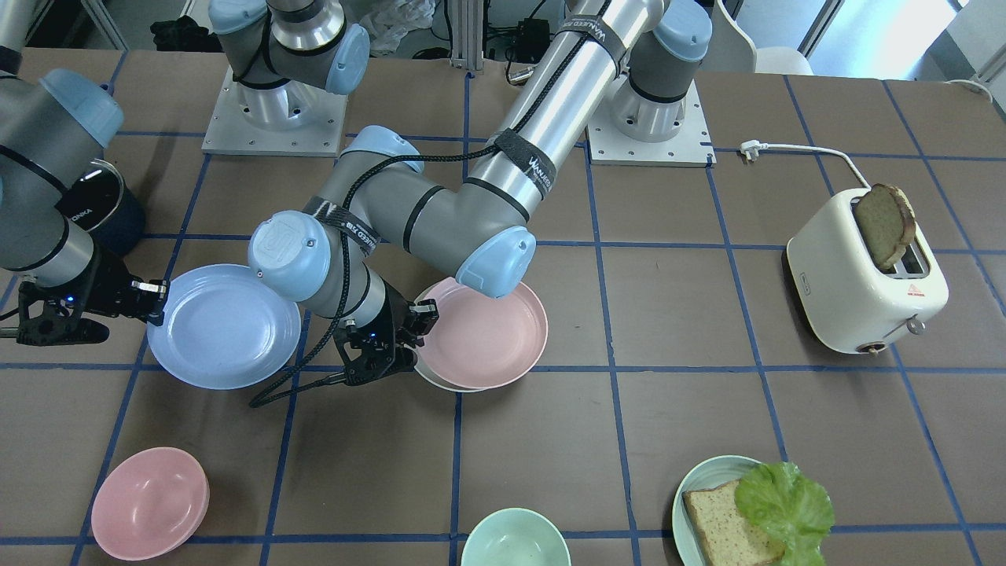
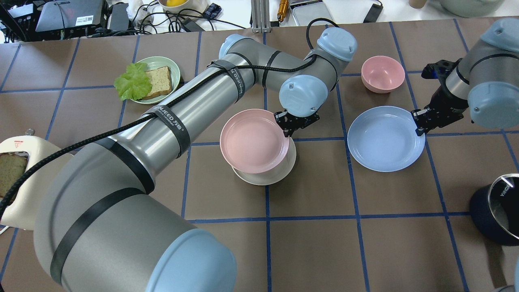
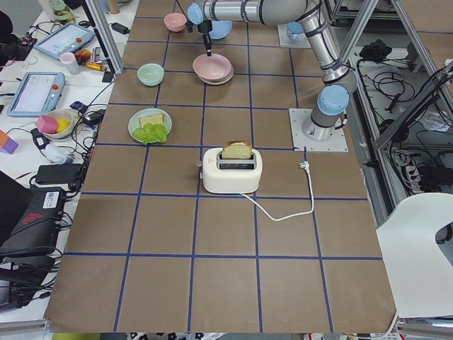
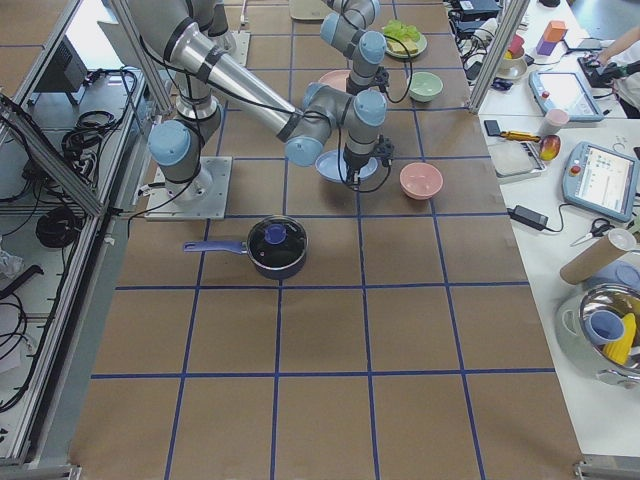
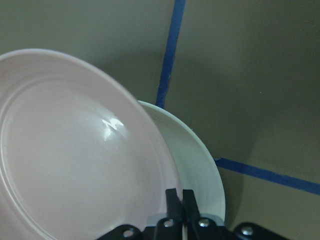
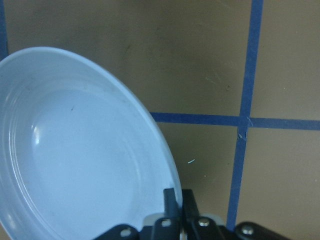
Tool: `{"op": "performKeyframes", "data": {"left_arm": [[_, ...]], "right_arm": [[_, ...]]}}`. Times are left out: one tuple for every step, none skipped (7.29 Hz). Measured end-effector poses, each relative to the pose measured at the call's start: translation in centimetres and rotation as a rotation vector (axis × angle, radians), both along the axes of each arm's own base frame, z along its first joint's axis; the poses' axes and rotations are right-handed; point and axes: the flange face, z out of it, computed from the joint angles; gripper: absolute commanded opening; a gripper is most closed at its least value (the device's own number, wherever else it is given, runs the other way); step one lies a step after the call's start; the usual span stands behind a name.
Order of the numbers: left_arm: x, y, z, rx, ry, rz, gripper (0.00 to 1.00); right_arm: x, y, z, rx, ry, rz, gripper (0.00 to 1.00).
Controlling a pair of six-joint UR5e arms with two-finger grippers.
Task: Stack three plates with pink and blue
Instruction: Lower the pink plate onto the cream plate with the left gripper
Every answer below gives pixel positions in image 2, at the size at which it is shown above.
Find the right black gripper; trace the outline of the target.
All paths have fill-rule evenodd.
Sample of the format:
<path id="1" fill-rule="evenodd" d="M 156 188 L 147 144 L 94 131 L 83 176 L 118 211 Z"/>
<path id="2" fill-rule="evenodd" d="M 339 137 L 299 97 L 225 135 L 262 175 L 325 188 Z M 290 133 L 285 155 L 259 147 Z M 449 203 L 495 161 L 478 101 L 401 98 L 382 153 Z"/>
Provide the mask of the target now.
<path id="1" fill-rule="evenodd" d="M 423 68 L 421 77 L 437 79 L 440 86 L 424 109 L 410 111 L 416 125 L 415 133 L 417 136 L 420 137 L 431 131 L 431 124 L 452 124 L 464 118 L 463 112 L 467 109 L 468 102 L 453 94 L 448 89 L 446 82 L 451 74 L 457 76 L 456 68 L 460 61 L 461 59 L 456 62 L 440 60 L 436 63 L 427 64 Z"/>

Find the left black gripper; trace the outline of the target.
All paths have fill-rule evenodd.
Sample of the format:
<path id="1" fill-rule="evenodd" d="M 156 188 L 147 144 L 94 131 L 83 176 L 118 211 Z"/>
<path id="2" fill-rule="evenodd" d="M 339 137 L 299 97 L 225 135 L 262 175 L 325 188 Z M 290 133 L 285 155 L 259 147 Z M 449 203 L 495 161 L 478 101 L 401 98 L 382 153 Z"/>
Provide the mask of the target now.
<path id="1" fill-rule="evenodd" d="M 319 114 L 313 113 L 307 117 L 291 115 L 287 110 L 274 113 L 275 122 L 283 130 L 285 138 L 292 137 L 297 129 L 309 127 L 311 124 L 320 120 Z"/>

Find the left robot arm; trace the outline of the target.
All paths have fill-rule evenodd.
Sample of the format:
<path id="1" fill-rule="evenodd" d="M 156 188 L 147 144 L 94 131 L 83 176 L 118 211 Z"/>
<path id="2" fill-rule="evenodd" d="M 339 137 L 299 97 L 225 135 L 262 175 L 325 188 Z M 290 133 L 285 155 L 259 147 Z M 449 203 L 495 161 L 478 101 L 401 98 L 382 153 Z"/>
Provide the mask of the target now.
<path id="1" fill-rule="evenodd" d="M 33 164 L 2 198 L 1 214 L 24 182 L 77 150 L 36 208 L 35 253 L 57 284 L 68 292 L 231 292 L 234 254 L 150 196 L 157 174 L 258 82 L 279 92 L 282 138 L 317 121 L 357 48 L 340 27 L 326 28 L 302 60 L 229 35 L 217 60 L 140 119 Z"/>

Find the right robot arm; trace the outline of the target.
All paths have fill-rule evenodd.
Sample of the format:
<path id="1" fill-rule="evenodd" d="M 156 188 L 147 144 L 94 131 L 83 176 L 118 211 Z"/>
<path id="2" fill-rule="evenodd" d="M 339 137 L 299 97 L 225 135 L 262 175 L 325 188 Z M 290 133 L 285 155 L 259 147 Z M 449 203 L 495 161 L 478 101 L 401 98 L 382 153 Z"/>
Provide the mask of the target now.
<path id="1" fill-rule="evenodd" d="M 439 88 L 423 109 L 411 112 L 415 133 L 424 135 L 463 119 L 469 110 L 475 124 L 510 128 L 519 123 L 519 21 L 495 21 L 464 58 L 427 64 L 424 79 Z"/>

